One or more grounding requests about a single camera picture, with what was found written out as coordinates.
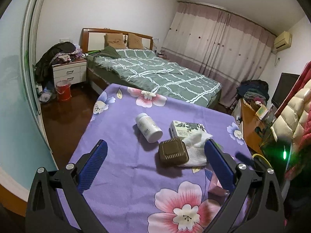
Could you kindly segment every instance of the table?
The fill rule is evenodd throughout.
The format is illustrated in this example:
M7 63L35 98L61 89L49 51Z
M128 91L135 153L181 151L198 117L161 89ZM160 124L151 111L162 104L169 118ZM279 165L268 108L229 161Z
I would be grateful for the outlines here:
M262 138L255 132L256 127L260 129L265 128L265 124L256 115L256 112L247 106L242 99L241 103L241 114L243 121L243 138L247 146L254 150L256 153L263 155L259 145L262 142Z

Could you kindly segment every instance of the white wall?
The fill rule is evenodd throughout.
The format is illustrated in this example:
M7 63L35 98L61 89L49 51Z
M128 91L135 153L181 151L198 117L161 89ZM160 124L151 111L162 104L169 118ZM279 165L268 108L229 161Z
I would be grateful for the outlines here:
M281 73L301 74L304 66L311 61L311 24L307 16L291 27L288 32L293 34L291 47L278 52L276 58L280 58L280 61L277 66L274 67L275 61L269 62L260 76L261 80L269 84L268 106L271 105L271 98Z
M145 34L163 43L176 10L176 0L44 0L36 59L60 38L78 43L86 27Z

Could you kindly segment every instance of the white puffer jacket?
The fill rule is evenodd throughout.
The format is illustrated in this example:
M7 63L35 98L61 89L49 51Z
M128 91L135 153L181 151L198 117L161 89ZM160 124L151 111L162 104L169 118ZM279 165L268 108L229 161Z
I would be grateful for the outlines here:
M293 152L297 152L301 138L304 134L304 126L307 122L311 105L311 80L300 89L281 115L271 126L275 141L285 139L292 142Z

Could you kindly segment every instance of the monitor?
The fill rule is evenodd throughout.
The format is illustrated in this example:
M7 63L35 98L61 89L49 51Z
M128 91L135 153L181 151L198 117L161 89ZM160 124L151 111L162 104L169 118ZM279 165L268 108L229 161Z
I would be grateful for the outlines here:
M275 107L279 108L281 106L282 102L288 96L298 78L298 74L281 74L279 83L271 99L271 102Z

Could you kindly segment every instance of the wooden floor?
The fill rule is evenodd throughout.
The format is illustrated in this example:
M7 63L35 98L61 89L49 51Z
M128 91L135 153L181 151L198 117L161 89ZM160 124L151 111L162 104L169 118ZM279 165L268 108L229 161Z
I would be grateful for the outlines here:
M71 99L42 104L45 132L59 169L63 168L75 151L86 126L98 94L88 84L71 86Z

